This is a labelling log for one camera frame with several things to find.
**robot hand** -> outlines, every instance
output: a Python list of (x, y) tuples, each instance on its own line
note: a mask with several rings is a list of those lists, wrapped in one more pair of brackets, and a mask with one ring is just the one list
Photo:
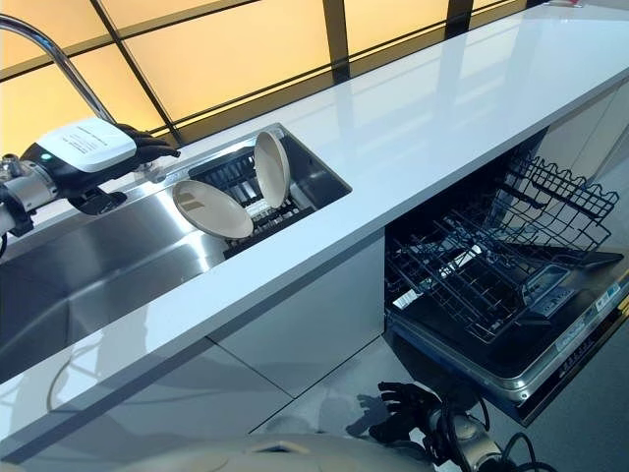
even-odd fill
[(168, 143), (159, 138), (154, 138), (151, 134), (138, 131), (133, 126), (118, 123), (115, 125), (120, 131), (125, 132), (136, 144), (138, 150), (135, 158), (142, 164), (153, 162), (163, 155), (179, 157), (179, 151), (170, 147)]
[[(409, 433), (419, 428), (425, 435), (424, 449), (435, 465), (452, 460), (465, 472), (556, 472), (551, 466), (537, 462), (533, 446), (523, 433), (514, 435), (504, 451), (500, 450), (489, 437), (488, 415), (481, 398), (485, 424), (451, 405), (447, 397), (441, 402), (435, 394), (412, 383), (379, 383), (378, 389), (392, 413), (384, 423), (370, 428), (370, 435), (380, 443), (408, 441)], [(519, 439), (527, 443), (531, 462), (516, 466), (509, 460), (509, 452)]]
[(179, 152), (149, 133), (99, 118), (47, 133), (20, 160), (7, 156), (11, 166), (0, 180), (0, 235), (31, 231), (32, 214), (58, 199), (68, 199), (86, 214), (105, 213), (127, 197), (99, 186), (163, 155)]
[(408, 441), (409, 433), (415, 428), (425, 435), (430, 431), (430, 416), (441, 408), (436, 395), (412, 383), (382, 382), (377, 387), (383, 392), (380, 397), (392, 416), (370, 428), (375, 440), (380, 443)]

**white plate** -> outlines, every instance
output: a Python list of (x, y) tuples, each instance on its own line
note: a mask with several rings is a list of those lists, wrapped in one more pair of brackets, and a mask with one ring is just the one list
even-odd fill
[(196, 180), (182, 180), (173, 200), (184, 217), (201, 231), (221, 238), (246, 238), (254, 232), (251, 217), (229, 195)]
[(264, 199), (273, 208), (281, 207), (288, 196), (291, 171), (284, 146), (266, 131), (257, 135), (254, 165)]

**window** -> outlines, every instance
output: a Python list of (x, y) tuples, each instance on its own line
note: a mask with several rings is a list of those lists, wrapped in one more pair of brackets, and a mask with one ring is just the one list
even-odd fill
[[(57, 42), (117, 121), (182, 145), (533, 3), (4, 0), (0, 9)], [(0, 40), (0, 152), (91, 115), (35, 44), (7, 31)]]

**dish rack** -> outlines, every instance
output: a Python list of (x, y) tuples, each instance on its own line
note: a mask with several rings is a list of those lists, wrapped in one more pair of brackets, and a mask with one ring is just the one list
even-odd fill
[(511, 159), (493, 191), (387, 243), (389, 302), (430, 297), (457, 325), (492, 343), (514, 323), (547, 323), (576, 293), (561, 285), (593, 263), (602, 221), (619, 197), (539, 157)]
[(279, 208), (269, 206), (263, 199), (254, 168), (254, 148), (244, 147), (239, 155), (216, 166), (200, 166), (191, 170), (190, 178), (216, 187), (238, 202), (254, 222), (254, 232), (243, 239), (226, 240), (229, 248), (225, 259), (245, 251), (257, 242), (315, 211), (300, 205), (290, 194)]

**chrome faucet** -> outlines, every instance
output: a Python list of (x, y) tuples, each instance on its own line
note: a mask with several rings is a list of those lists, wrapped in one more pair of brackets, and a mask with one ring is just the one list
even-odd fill
[(70, 62), (68, 56), (50, 37), (22, 20), (3, 14), (0, 14), (0, 30), (16, 32), (41, 47), (61, 69), (61, 72), (83, 97), (96, 116), (114, 123), (114, 119), (105, 108), (105, 105), (98, 99), (74, 64)]

